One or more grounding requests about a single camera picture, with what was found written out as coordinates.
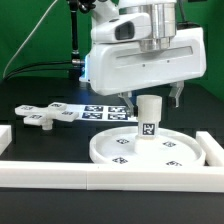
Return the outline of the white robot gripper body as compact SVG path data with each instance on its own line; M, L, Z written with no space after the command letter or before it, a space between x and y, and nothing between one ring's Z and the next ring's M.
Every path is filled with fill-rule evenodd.
M100 95L170 84L204 75L203 29L178 30L165 50L143 53L138 42L95 45L89 79Z

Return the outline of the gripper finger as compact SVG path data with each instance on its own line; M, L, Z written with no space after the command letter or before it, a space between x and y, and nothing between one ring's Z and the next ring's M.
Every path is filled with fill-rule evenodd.
M169 103L173 108L179 107L179 98L181 96L181 93L184 89L184 82L174 82L170 84L171 91L169 93Z
M118 94L118 97L126 104L126 112L129 117L136 117L138 115L138 107L131 101L131 92L122 92Z

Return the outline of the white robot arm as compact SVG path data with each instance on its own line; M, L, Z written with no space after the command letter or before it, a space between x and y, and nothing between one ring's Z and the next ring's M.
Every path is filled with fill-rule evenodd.
M177 0L96 0L82 80L100 95L169 84L172 106L184 82L206 70L203 28L176 22Z

